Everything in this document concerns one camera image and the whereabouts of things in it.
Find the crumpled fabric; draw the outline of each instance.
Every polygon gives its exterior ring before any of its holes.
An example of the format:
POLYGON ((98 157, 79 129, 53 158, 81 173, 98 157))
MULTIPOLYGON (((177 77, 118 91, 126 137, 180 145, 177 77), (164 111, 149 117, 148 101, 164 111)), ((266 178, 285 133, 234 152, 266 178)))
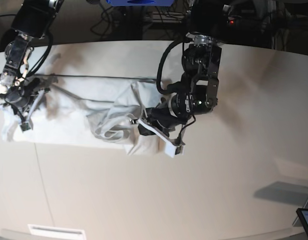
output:
POLYGON ((5 111, 6 141, 125 149, 129 155, 159 152, 159 137, 139 135, 132 124, 161 94, 151 79, 49 76, 51 92, 34 112, 34 130, 22 132, 18 117, 5 111))

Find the blue device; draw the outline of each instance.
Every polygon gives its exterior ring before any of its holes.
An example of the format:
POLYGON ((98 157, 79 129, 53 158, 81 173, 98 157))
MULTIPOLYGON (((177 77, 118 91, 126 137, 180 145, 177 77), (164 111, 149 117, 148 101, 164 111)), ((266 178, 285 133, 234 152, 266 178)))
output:
POLYGON ((160 6, 170 7, 174 0, 106 0, 113 7, 119 6, 160 6))

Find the vent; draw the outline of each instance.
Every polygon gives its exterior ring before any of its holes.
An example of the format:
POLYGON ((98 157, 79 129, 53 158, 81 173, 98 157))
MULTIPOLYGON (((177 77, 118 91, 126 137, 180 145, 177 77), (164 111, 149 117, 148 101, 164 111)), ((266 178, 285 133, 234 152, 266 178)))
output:
POLYGON ((87 240, 84 230, 28 224, 32 235, 66 240, 87 240))

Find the table surface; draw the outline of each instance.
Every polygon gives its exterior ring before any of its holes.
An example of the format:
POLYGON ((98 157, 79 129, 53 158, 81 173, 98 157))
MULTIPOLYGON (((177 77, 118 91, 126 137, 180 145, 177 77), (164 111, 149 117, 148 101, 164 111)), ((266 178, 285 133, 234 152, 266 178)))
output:
MULTIPOLYGON (((154 78, 168 44, 54 46, 40 73, 154 78)), ((301 231, 291 224, 308 192, 308 56, 222 48, 219 105, 186 131, 184 156, 0 139, 0 234, 28 232, 27 224, 107 240, 268 240, 301 231)), ((180 61, 178 46, 163 77, 179 80, 180 61)), ((4 64, 0 53, 0 72, 4 64)))

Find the white cloth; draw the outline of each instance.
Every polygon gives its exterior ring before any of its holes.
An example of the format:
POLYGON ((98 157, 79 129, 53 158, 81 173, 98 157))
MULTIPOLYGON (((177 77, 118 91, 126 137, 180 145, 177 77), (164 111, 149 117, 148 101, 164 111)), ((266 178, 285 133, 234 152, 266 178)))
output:
POLYGON ((143 108, 155 107, 161 95, 150 79, 49 76, 51 92, 34 112, 34 130, 22 132, 17 119, 5 113, 7 141, 125 149, 127 154, 155 154, 159 138, 140 136, 143 108))

